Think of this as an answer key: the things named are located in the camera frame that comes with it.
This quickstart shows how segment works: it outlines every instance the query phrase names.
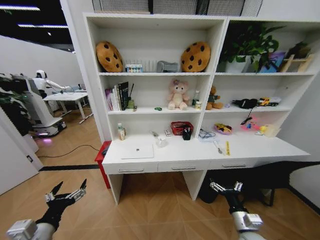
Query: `pink teddy bear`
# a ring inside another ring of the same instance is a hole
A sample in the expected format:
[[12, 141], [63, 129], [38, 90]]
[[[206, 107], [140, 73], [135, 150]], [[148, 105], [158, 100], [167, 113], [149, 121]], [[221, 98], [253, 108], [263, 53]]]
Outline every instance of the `pink teddy bear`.
[[167, 100], [170, 102], [168, 104], [168, 109], [174, 110], [175, 108], [179, 108], [180, 110], [186, 110], [190, 99], [187, 95], [189, 89], [188, 82], [173, 79], [169, 89], [170, 94], [167, 97]]

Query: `red stool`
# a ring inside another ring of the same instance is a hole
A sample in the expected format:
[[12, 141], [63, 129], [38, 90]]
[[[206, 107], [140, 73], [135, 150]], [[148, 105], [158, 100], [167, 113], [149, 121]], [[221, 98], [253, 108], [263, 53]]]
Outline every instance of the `red stool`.
[[102, 177], [103, 177], [103, 180], [105, 182], [105, 185], [106, 185], [106, 188], [109, 189], [110, 188], [110, 184], [109, 184], [109, 180], [108, 180], [108, 177], [105, 173], [105, 170], [104, 170], [104, 167], [102, 166], [102, 161], [104, 160], [104, 156], [102, 155], [102, 152], [105, 150], [105, 148], [111, 144], [111, 141], [105, 141], [101, 148], [100, 148], [100, 151], [99, 153], [97, 154], [97, 156], [95, 157], [94, 161], [98, 163], [99, 165], [99, 169], [101, 171], [101, 174], [102, 174]]

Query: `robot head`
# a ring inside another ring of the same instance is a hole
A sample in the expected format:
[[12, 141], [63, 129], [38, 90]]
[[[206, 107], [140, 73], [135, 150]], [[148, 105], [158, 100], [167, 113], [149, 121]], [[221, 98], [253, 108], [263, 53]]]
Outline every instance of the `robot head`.
[[36, 71], [36, 78], [46, 79], [47, 78], [47, 74], [43, 70], [38, 70], [38, 71]]

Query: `black baseboard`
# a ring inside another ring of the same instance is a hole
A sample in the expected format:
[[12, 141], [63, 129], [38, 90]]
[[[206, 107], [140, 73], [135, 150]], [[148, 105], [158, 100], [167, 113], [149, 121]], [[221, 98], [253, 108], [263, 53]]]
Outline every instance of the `black baseboard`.
[[312, 201], [310, 201], [308, 198], [303, 196], [298, 190], [296, 190], [294, 187], [290, 186], [288, 189], [296, 195], [298, 198], [300, 198], [305, 204], [307, 204], [310, 208], [312, 208], [318, 215], [320, 215], [320, 208], [316, 206]]
[[44, 166], [40, 171], [61, 171], [61, 170], [86, 170], [86, 169], [98, 169], [97, 164], [87, 165], [65, 165], [65, 166]]

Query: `doorframe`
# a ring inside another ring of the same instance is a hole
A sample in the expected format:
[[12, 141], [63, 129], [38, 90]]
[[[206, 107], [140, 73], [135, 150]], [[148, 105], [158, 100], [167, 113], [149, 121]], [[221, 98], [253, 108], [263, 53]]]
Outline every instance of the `doorframe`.
[[15, 142], [16, 146], [25, 155], [26, 159], [32, 159], [31, 164], [34, 168], [39, 171], [44, 167], [37, 155], [28, 146], [24, 138], [18, 132], [15, 125], [11, 122], [10, 118], [6, 115], [3, 109], [0, 107], [0, 126], [5, 130], [5, 132], [10, 136], [10, 138]]

